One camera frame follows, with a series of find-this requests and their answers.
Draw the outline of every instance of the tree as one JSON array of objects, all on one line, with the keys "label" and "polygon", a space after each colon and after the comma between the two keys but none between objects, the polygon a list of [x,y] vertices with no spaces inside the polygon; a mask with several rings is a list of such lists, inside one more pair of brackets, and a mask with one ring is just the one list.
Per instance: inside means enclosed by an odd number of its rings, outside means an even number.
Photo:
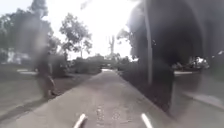
[{"label": "tree", "polygon": [[64,45],[70,51],[80,52],[81,57],[83,50],[90,52],[92,44],[90,43],[91,34],[88,32],[86,26],[74,17],[72,14],[68,14],[62,22],[60,28],[62,34],[66,36],[66,44]]},{"label": "tree", "polygon": [[48,9],[45,0],[33,0],[29,9],[40,19],[48,15]]},{"label": "tree", "polygon": [[[179,8],[166,7],[167,5],[153,0],[149,8],[153,59],[163,59],[172,65],[177,62],[186,63],[191,56],[202,56],[200,30],[189,8],[181,2],[171,4],[179,5]],[[127,23],[130,32],[121,32],[121,35],[129,38],[133,56],[147,62],[147,51],[150,46],[144,19],[144,8],[139,4]]]}]

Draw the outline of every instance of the paved path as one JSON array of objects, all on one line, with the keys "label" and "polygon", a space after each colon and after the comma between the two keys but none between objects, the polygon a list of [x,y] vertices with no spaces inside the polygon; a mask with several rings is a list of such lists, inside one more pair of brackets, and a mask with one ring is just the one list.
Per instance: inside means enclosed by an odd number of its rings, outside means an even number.
[{"label": "paved path", "polygon": [[176,80],[171,115],[186,128],[223,128],[224,84],[194,74]]},{"label": "paved path", "polygon": [[[0,79],[0,124],[18,118],[46,102],[33,75],[7,73],[8,78]],[[89,78],[90,75],[74,75],[55,79],[56,89],[64,93]]]},{"label": "paved path", "polygon": [[88,116],[86,128],[145,128],[145,113],[153,128],[177,124],[112,71],[106,71],[62,96],[18,118],[4,128],[72,128],[80,114]]}]

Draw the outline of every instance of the sunlight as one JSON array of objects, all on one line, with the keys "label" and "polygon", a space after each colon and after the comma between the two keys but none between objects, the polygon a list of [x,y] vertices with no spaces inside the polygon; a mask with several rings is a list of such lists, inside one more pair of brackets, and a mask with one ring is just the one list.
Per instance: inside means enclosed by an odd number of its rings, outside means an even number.
[{"label": "sunlight", "polygon": [[[136,3],[128,0],[95,0],[91,2],[80,17],[93,33],[93,51],[102,55],[109,53],[107,37],[116,35],[125,26],[135,5]],[[120,53],[123,57],[130,55],[129,43],[120,46],[115,44],[115,52]]]},{"label": "sunlight", "polygon": [[[64,39],[59,32],[61,21],[71,12],[77,15],[89,28],[92,33],[93,48],[91,55],[100,53],[109,54],[108,37],[116,35],[123,28],[129,18],[131,10],[136,2],[129,0],[92,0],[88,6],[80,10],[83,0],[49,0],[49,16],[46,18],[51,21],[55,35]],[[115,51],[120,51],[119,46],[115,46]],[[129,43],[122,44],[121,56],[130,54]]]}]

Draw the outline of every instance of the foliage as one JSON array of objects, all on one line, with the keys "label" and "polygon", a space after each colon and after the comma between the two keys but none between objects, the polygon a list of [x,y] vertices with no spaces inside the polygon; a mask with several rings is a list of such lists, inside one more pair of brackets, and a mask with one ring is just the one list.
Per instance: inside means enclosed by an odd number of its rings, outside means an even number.
[{"label": "foliage", "polygon": [[95,58],[77,58],[72,62],[72,67],[74,73],[81,73],[81,74],[96,74],[101,72],[101,62]]},{"label": "foliage", "polygon": [[43,18],[48,15],[48,9],[45,0],[33,0],[30,11],[38,18]]},{"label": "foliage", "polygon": [[[172,65],[177,62],[186,63],[192,56],[201,56],[200,32],[189,9],[177,2],[182,7],[183,11],[181,12],[188,17],[192,17],[186,19],[183,14],[180,15],[180,12],[174,11],[173,8],[156,8],[162,6],[160,4],[153,1],[152,8],[149,10],[153,59],[162,58],[167,64]],[[165,20],[172,20],[172,22],[164,23]],[[133,10],[127,26],[130,32],[121,31],[119,38],[128,38],[132,46],[132,55],[139,58],[139,61],[145,60],[147,62],[147,51],[150,46],[148,46],[146,36],[142,4],[139,4]]]},{"label": "foliage", "polygon": [[62,22],[60,31],[67,39],[64,49],[80,52],[81,57],[83,50],[88,53],[90,52],[89,50],[92,48],[92,44],[90,43],[91,34],[77,17],[69,13]]},{"label": "foliage", "polygon": [[46,45],[47,38],[52,35],[50,23],[42,20],[47,15],[45,0],[34,0],[29,10],[17,9],[16,12],[0,17],[0,47],[8,51],[30,54],[37,45],[36,40],[43,38],[41,43]]}]

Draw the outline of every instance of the person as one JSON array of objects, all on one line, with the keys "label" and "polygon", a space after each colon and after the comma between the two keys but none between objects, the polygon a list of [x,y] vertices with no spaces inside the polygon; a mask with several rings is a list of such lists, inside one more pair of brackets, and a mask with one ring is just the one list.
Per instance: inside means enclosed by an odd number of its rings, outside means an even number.
[{"label": "person", "polygon": [[37,59],[36,69],[38,71],[38,76],[40,82],[41,90],[45,98],[49,96],[57,96],[58,94],[55,91],[55,83],[51,77],[51,68],[49,65],[50,52],[45,49],[42,53],[39,54]]}]

